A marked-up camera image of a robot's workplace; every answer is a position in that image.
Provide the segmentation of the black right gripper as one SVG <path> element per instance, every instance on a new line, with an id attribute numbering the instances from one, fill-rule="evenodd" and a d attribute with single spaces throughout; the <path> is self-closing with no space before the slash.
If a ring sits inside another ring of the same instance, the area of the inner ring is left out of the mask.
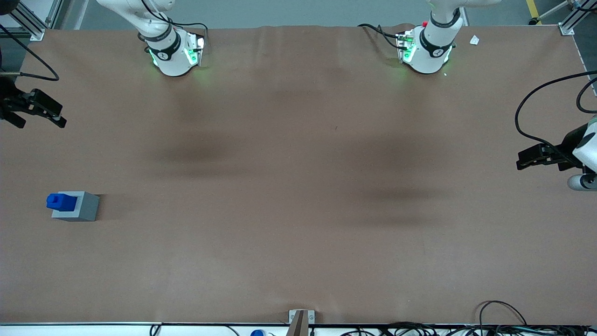
<path id="1" fill-rule="evenodd" d="M 26 112 L 29 104 L 42 112 L 47 112 L 44 117 L 51 123 L 59 128 L 65 128 L 67 120 L 61 116 L 62 104 L 42 90 L 33 89 L 30 93 L 26 93 L 18 89 L 11 78 L 0 77 L 0 119 L 25 121 L 17 112 Z"/>

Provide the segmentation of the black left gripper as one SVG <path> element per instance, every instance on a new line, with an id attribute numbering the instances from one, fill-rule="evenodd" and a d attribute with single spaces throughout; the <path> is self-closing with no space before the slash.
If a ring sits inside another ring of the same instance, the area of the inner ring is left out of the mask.
<path id="1" fill-rule="evenodd" d="M 521 171 L 534 166 L 558 164 L 560 171 L 570 169 L 571 167 L 582 168 L 582 170 L 588 171 L 590 169 L 589 166 L 573 154 L 576 151 L 578 155 L 586 159 L 586 147 L 588 147 L 590 142 L 590 134 L 587 131 L 588 124 L 577 127 L 565 134 L 561 144 L 557 146 L 562 158 L 565 157 L 566 164 L 561 162 L 559 154 L 551 146 L 545 143 L 537 143 L 518 153 L 518 161 L 516 162 L 517 170 Z"/>

